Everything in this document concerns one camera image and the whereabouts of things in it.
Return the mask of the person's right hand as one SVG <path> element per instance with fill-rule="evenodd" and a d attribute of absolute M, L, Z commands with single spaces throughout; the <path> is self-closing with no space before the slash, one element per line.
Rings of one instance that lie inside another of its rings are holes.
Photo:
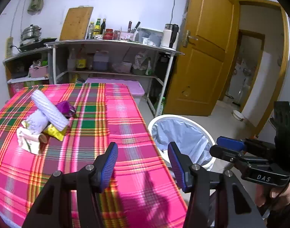
<path fill-rule="evenodd" d="M 268 186 L 257 185 L 256 195 L 255 195 L 255 204 L 258 207 L 261 207 L 266 202 L 267 191 L 269 190 Z M 282 209 L 290 204 L 290 183 L 288 187 L 276 187 L 271 188 L 269 192 L 269 197 L 271 199 L 275 199 L 275 203 L 272 205 L 272 210 L 277 211 Z"/>

